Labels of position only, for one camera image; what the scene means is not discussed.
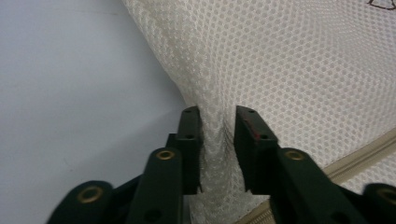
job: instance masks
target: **screw hole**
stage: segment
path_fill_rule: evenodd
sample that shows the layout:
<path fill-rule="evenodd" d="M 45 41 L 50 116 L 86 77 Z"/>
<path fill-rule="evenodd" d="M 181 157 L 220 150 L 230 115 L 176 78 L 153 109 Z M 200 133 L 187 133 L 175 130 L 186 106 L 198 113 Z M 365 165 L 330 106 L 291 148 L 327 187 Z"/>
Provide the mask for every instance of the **screw hole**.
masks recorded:
<path fill-rule="evenodd" d="M 332 220 L 336 223 L 340 224 L 348 224 L 350 223 L 349 217 L 342 212 L 334 212 L 331 215 Z"/>
<path fill-rule="evenodd" d="M 97 201 L 103 194 L 103 190 L 97 186 L 89 186 L 85 188 L 77 196 L 81 203 L 93 203 Z"/>
<path fill-rule="evenodd" d="M 145 214 L 147 222 L 156 222 L 161 218 L 162 214 L 159 210 L 149 210 Z"/>
<path fill-rule="evenodd" d="M 301 152 L 298 152 L 298 151 L 287 151 L 285 153 L 285 155 L 289 159 L 294 160 L 294 161 L 301 161 L 301 160 L 304 159 L 304 155 Z"/>
<path fill-rule="evenodd" d="M 186 138 L 187 138 L 187 139 L 193 139 L 193 138 L 194 138 L 194 135 L 193 135 L 193 134 L 187 134 L 187 135 L 186 135 Z"/>
<path fill-rule="evenodd" d="M 392 189 L 379 189 L 377 194 L 385 199 L 387 202 L 396 205 L 396 192 Z"/>

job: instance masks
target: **white table surface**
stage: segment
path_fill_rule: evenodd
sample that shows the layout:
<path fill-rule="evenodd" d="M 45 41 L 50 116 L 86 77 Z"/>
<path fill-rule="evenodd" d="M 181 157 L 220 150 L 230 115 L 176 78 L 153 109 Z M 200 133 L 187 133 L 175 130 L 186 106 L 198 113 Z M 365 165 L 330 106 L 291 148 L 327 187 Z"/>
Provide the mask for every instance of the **white table surface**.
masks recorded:
<path fill-rule="evenodd" d="M 1 0 L 0 223 L 141 174 L 184 107 L 121 0 Z"/>

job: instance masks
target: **zipper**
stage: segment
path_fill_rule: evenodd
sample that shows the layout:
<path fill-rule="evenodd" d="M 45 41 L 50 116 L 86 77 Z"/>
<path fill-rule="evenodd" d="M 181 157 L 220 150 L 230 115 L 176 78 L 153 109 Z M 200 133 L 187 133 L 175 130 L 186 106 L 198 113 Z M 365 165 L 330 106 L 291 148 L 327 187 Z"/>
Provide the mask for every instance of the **zipper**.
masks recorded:
<path fill-rule="evenodd" d="M 369 145 L 345 156 L 323 169 L 335 184 L 341 184 L 396 152 L 396 128 L 382 135 Z M 235 224 L 275 223 L 268 200 L 254 208 Z"/>

